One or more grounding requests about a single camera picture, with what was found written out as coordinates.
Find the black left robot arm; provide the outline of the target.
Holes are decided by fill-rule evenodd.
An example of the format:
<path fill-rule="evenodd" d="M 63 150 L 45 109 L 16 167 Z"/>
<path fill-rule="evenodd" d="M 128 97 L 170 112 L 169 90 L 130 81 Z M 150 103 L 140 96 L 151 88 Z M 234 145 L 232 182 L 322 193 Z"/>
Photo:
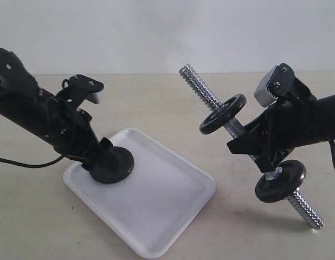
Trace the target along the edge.
<path fill-rule="evenodd" d="M 0 48 L 0 115 L 50 144 L 59 157 L 44 164 L 26 164 L 0 158 L 1 163 L 24 168 L 43 168 L 63 158 L 83 163 L 86 170 L 116 171 L 118 158 L 110 152 L 111 143 L 102 145 L 94 134 L 92 117 L 79 106 L 88 100 L 99 103 L 104 84 L 76 74 L 64 79 L 62 89 L 52 94 L 39 86 L 12 51 Z"/>

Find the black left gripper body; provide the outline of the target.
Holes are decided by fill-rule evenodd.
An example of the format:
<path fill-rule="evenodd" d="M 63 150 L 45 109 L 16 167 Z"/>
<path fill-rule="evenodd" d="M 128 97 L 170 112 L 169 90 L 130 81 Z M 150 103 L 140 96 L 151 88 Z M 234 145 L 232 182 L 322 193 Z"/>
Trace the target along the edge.
<path fill-rule="evenodd" d="M 47 105 L 47 142 L 61 156 L 81 162 L 87 155 L 99 155 L 100 145 L 92 127 L 93 117 L 64 102 Z"/>

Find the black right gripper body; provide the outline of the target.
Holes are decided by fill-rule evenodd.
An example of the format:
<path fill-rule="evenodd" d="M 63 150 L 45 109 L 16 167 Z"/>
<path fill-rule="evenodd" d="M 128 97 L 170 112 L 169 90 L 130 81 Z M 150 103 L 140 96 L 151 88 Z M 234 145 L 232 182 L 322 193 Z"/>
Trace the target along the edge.
<path fill-rule="evenodd" d="M 309 105 L 272 105 L 251 122 L 261 124 L 266 150 L 285 149 L 285 159 L 295 148 L 319 142 L 318 119 Z"/>

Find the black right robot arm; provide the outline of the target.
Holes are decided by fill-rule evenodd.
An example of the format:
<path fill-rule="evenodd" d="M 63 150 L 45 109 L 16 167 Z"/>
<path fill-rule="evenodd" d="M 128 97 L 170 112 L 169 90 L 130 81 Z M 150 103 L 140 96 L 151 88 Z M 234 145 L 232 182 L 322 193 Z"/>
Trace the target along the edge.
<path fill-rule="evenodd" d="M 260 171 L 270 172 L 297 147 L 335 140 L 335 95 L 275 102 L 244 128 L 229 150 L 254 156 Z"/>

